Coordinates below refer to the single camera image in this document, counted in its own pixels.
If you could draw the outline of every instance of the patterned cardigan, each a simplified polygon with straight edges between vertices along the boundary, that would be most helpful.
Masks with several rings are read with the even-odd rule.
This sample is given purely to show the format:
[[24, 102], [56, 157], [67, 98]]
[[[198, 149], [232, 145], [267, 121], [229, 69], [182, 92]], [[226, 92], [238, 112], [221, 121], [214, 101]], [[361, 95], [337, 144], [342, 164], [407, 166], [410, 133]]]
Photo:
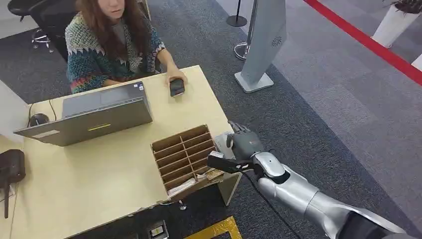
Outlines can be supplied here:
[[127, 42], [128, 60], [117, 58], [110, 60], [98, 43], [95, 34], [88, 28], [82, 17], [77, 14], [65, 31], [68, 50], [67, 77], [72, 93], [100, 88], [107, 79], [126, 81], [140, 74], [159, 73], [155, 60], [157, 53], [164, 49], [164, 43], [158, 38], [157, 32], [145, 19], [151, 32], [150, 51], [145, 57], [138, 53], [130, 39], [130, 32], [123, 23], [124, 36]]

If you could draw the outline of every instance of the gray laptop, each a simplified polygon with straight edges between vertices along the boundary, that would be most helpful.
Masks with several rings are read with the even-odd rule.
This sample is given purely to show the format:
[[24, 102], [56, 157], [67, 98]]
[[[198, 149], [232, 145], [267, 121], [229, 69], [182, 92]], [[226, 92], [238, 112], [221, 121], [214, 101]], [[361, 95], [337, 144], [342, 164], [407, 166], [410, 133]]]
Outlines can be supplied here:
[[62, 119], [14, 133], [44, 143], [67, 146], [152, 122], [141, 81], [63, 101]]

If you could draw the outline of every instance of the robotic arm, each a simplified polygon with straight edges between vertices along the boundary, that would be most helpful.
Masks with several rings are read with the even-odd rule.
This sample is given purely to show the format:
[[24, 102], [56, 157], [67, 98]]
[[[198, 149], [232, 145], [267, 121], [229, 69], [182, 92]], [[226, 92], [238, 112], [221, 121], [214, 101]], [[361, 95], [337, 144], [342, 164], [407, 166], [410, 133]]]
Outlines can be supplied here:
[[253, 169], [258, 189], [322, 228], [330, 239], [414, 239], [399, 226], [367, 210], [347, 205], [322, 193], [306, 178], [266, 152], [259, 137], [245, 126], [229, 121], [234, 134], [227, 137], [235, 159], [211, 152], [208, 166], [234, 173]]

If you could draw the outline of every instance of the computer mouse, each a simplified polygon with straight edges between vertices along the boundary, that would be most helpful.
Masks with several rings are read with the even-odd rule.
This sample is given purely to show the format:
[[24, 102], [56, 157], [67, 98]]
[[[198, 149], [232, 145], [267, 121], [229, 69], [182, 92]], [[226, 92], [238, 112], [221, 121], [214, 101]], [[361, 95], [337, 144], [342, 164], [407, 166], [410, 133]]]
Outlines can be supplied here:
[[31, 118], [29, 119], [29, 125], [30, 126], [36, 126], [36, 125], [40, 125], [43, 123], [47, 123], [48, 120], [48, 116], [46, 116], [45, 114], [42, 113], [38, 113], [38, 114], [34, 114], [33, 116], [31, 116]]

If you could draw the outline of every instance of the white planter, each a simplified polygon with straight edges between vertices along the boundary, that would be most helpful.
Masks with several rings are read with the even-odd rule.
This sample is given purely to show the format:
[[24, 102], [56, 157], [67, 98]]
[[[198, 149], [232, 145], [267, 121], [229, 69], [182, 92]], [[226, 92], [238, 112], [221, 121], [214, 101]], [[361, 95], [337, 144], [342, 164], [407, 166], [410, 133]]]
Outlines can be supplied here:
[[390, 48], [393, 42], [416, 20], [421, 14], [404, 13], [391, 5], [372, 39]]
[[422, 71], [422, 54], [416, 58], [416, 60], [412, 63], [412, 66]]

